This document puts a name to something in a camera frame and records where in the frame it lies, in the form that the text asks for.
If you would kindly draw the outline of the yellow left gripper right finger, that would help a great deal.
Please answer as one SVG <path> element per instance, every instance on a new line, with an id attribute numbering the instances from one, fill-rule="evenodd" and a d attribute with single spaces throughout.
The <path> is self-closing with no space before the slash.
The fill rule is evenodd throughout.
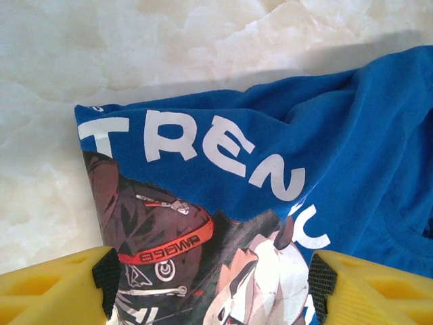
<path id="1" fill-rule="evenodd" d="M 432 279 L 315 251 L 309 288 L 319 324 L 431 324 Z"/>

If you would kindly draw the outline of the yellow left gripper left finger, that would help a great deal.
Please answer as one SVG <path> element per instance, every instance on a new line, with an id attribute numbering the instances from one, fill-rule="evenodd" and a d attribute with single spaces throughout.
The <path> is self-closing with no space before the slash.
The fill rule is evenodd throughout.
<path id="1" fill-rule="evenodd" d="M 1 323 L 105 324 L 119 284 L 117 252 L 109 246 L 1 275 Z"/>

